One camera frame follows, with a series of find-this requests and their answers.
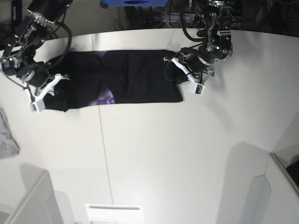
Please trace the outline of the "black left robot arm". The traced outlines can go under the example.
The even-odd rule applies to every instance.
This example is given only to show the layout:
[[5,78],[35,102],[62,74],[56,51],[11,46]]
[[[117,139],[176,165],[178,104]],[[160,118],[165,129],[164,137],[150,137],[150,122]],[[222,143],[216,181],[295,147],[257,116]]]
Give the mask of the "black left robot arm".
[[[185,11],[190,9],[199,18],[203,28],[192,37],[186,28]],[[181,4],[179,19],[184,35],[196,44],[184,47],[167,62],[164,77],[169,82],[185,80],[204,84],[215,76],[214,64],[232,55],[232,23],[229,0],[189,0]]]

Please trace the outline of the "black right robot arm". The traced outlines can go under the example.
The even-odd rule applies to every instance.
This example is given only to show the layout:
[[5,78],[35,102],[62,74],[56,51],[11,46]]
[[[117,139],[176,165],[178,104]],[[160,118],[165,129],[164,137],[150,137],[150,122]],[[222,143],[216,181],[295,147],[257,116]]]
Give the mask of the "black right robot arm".
[[[16,76],[26,83],[24,89],[29,94],[31,103],[42,101],[44,96],[54,91],[55,85],[60,80],[68,80],[66,74],[51,74],[50,70],[57,67],[66,57],[71,48],[72,34],[70,28],[60,21],[67,9],[72,4],[71,0],[34,0],[28,7],[30,13],[17,28],[14,36],[7,43],[0,58],[0,71],[6,76]],[[62,55],[54,62],[36,62],[34,56],[47,37],[48,24],[62,27],[68,41]]]

